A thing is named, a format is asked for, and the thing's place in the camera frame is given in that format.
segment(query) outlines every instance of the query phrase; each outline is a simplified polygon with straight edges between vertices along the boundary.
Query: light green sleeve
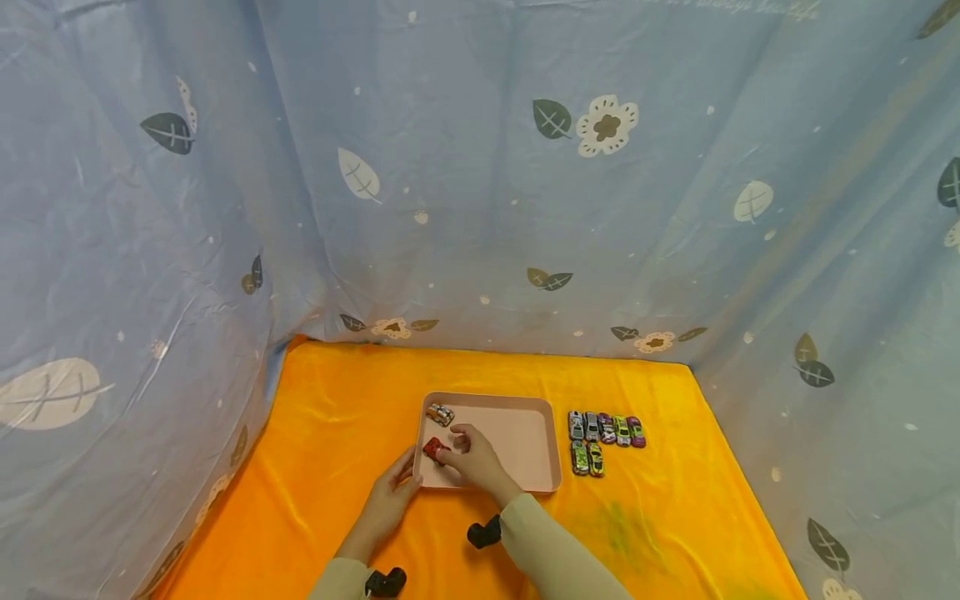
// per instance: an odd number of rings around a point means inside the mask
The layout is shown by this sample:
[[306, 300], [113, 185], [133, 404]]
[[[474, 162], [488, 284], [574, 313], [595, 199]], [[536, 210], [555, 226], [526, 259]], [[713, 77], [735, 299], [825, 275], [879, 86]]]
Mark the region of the light green sleeve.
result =
[[372, 569], [354, 559], [334, 558], [326, 564], [317, 585], [307, 600], [361, 600], [366, 598], [364, 587]]
[[500, 530], [510, 558], [543, 600], [632, 600], [613, 574], [529, 493], [503, 509]]

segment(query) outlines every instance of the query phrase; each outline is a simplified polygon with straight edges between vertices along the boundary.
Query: person's left hand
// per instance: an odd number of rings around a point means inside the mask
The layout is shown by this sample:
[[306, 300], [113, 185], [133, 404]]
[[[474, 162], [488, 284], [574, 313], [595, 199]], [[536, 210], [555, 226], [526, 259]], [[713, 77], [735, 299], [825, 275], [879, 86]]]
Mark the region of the person's left hand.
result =
[[421, 477], [412, 477], [414, 451], [412, 446], [407, 448], [396, 462], [373, 482], [367, 503], [337, 551], [338, 557], [356, 559], [368, 564], [376, 546], [400, 524], [407, 505], [423, 483]]

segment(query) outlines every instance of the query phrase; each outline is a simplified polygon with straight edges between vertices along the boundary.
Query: die-cast car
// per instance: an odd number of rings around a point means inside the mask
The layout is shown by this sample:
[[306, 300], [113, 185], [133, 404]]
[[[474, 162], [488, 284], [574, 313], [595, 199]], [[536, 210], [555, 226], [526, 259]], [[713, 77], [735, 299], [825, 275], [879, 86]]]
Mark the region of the die-cast car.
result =
[[570, 443], [570, 464], [574, 475], [589, 475], [590, 458], [587, 455], [587, 446], [580, 440]]
[[600, 441], [604, 444], [613, 444], [616, 442], [616, 430], [613, 429], [613, 419], [607, 413], [597, 415], [597, 421], [600, 423]]
[[627, 426], [626, 419], [619, 415], [613, 415], [613, 429], [616, 430], [617, 445], [630, 445], [630, 427]]
[[643, 433], [643, 425], [637, 417], [627, 417], [627, 426], [630, 427], [630, 443], [634, 448], [647, 447], [647, 436]]
[[582, 440], [584, 438], [584, 416], [577, 411], [570, 411], [568, 414], [568, 424], [570, 428], [571, 440]]
[[428, 457], [430, 457], [431, 461], [443, 467], [444, 464], [441, 463], [439, 460], [437, 460], [437, 451], [449, 450], [449, 449], [450, 447], [447, 445], [444, 445], [444, 443], [440, 441], [440, 438], [430, 438], [430, 441], [427, 442], [426, 445], [423, 447], [423, 454], [426, 454]]
[[590, 442], [587, 444], [587, 453], [590, 455], [590, 474], [594, 477], [603, 477], [603, 450], [600, 444]]
[[600, 439], [600, 425], [597, 422], [596, 413], [585, 413], [584, 416], [587, 418], [587, 433], [584, 434], [584, 439], [588, 442], [596, 442]]
[[453, 422], [453, 411], [442, 404], [431, 404], [426, 408], [426, 416], [437, 422], [440, 427], [448, 427]]

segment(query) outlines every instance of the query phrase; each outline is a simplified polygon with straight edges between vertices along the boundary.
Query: tent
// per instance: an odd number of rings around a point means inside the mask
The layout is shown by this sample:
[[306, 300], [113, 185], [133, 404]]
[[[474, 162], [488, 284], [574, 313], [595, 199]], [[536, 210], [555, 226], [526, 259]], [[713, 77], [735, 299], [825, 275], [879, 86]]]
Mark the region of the tent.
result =
[[958, 12], [4, 3], [0, 597], [149, 595], [297, 334], [686, 364], [811, 597], [956, 597]]

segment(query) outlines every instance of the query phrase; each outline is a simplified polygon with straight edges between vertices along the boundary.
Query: floor mat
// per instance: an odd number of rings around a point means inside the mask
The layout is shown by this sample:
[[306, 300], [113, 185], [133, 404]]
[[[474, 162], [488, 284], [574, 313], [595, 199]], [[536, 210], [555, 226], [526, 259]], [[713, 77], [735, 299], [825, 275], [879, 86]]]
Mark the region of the floor mat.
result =
[[[164, 595], [303, 598], [437, 390], [553, 405], [564, 482], [540, 501], [636, 598], [805, 598], [687, 367], [314, 342], [290, 350], [262, 438]], [[637, 415], [649, 444], [604, 446], [606, 478], [575, 477], [569, 410]], [[406, 570], [401, 598], [536, 598], [502, 545], [467, 542], [495, 512], [423, 491], [373, 566]]]

